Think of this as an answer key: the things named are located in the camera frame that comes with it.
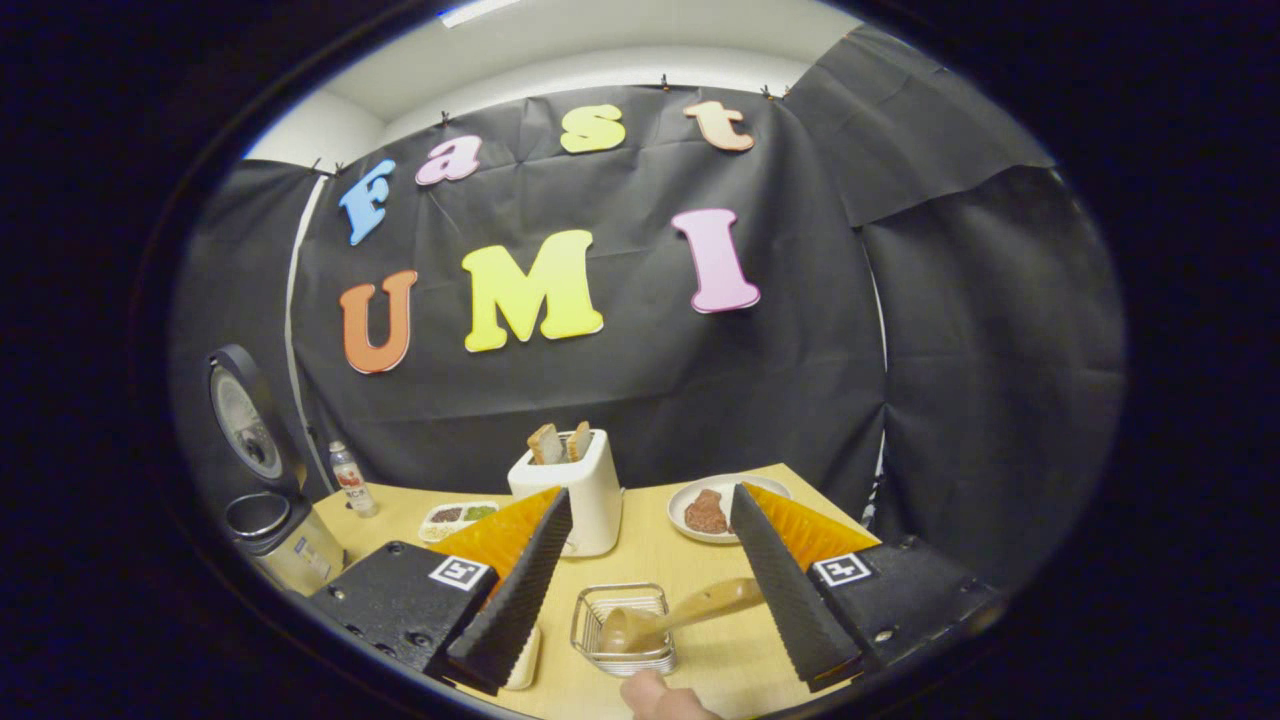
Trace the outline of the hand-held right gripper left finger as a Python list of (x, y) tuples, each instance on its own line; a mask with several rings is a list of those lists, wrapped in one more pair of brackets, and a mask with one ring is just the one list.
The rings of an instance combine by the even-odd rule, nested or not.
[(536, 624), (572, 528), (570, 492), (550, 487), (429, 550), (387, 542), (308, 602), (417, 673), (495, 694)]

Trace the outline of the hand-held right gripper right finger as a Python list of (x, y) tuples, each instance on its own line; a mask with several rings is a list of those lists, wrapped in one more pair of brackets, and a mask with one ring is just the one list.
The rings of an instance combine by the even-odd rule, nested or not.
[(923, 539), (879, 542), (754, 484), (736, 486), (730, 520), (812, 691), (910, 673), (1006, 609), (1004, 593)]

